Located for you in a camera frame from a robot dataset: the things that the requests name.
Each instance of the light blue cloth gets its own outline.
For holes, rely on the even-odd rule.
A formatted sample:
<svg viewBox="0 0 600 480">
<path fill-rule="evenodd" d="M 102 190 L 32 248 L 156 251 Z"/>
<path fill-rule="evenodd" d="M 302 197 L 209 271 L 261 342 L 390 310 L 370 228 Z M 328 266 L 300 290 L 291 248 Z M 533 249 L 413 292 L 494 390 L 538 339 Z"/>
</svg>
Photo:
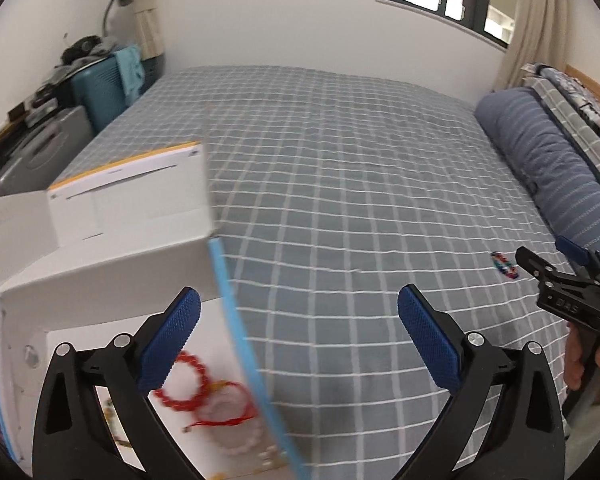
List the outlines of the light blue cloth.
<svg viewBox="0 0 600 480">
<path fill-rule="evenodd" d="M 140 97 L 140 89 L 144 84 L 144 68 L 140 63 L 140 47 L 131 45 L 114 53 L 122 78 L 127 106 L 131 106 Z"/>
</svg>

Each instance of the curtain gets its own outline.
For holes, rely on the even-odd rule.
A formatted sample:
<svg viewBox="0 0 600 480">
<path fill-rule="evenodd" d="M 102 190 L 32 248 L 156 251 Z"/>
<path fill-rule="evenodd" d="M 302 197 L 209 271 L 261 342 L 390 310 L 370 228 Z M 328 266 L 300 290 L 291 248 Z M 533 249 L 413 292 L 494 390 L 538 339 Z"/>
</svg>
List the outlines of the curtain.
<svg viewBox="0 0 600 480">
<path fill-rule="evenodd" d="M 142 59 L 160 56 L 164 53 L 164 43 L 158 22 L 157 0 L 134 0 L 136 41 Z"/>
<path fill-rule="evenodd" d="M 513 37 L 493 89 L 521 85 L 520 69 L 526 63 L 565 70 L 567 21 L 567 0 L 518 0 Z"/>
</svg>

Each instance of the white box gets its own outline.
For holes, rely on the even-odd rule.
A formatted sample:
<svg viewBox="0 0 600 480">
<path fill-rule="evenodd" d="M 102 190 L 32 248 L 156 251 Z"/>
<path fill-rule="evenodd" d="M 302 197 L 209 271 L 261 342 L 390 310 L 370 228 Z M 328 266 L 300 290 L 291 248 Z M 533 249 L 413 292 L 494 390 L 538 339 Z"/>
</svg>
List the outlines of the white box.
<svg viewBox="0 0 600 480">
<path fill-rule="evenodd" d="M 110 164 L 46 192 L 0 198 L 0 418 L 23 469 L 30 471 L 38 398 L 59 338 L 75 337 L 78 349 L 104 346 L 109 332 L 136 329 L 183 286 L 202 298 L 198 329 L 225 334 L 225 364 L 216 365 L 222 378 L 253 387 L 253 370 L 246 378 L 243 356 L 220 321 L 226 310 L 219 315 L 213 231 L 205 147 L 196 142 Z M 194 339 L 205 336 L 194 331 L 187 344 Z M 258 405 L 270 426 L 275 414 Z M 274 425 L 274 439 L 285 440 L 282 425 Z M 186 453 L 203 474 L 222 463 L 208 445 L 198 448 L 197 456 Z"/>
</svg>

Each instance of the wall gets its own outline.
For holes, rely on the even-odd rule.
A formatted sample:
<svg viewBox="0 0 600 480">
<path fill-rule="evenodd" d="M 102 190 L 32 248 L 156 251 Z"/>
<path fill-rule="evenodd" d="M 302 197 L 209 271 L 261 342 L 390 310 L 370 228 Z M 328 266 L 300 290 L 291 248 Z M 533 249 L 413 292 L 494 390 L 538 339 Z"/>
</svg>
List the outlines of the wall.
<svg viewBox="0 0 600 480">
<path fill-rule="evenodd" d="M 109 0 L 6 0 L 0 7 L 0 124 L 60 63 L 66 45 L 101 34 Z"/>
<path fill-rule="evenodd" d="M 600 83 L 600 10 L 593 0 L 569 0 L 567 63 Z"/>
<path fill-rule="evenodd" d="M 276 64 L 408 81 L 475 103 L 503 52 L 376 0 L 159 0 L 168 71 Z"/>
</svg>

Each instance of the gray plaid bedsheet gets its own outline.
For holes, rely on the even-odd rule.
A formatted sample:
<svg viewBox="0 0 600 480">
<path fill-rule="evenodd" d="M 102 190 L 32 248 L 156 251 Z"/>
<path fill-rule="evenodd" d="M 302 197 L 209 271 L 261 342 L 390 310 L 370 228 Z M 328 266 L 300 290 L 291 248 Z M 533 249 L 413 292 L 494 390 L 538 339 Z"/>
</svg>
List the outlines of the gray plaid bedsheet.
<svg viewBox="0 0 600 480">
<path fill-rule="evenodd" d="M 565 324 L 490 253 L 525 244 L 568 268 L 469 105 L 387 80 L 197 68 L 163 78 L 62 178 L 200 137 L 248 339 L 315 480 L 392 478 L 448 398 L 397 317 L 409 282 L 466 332 L 540 342 L 564 394 Z"/>
</svg>

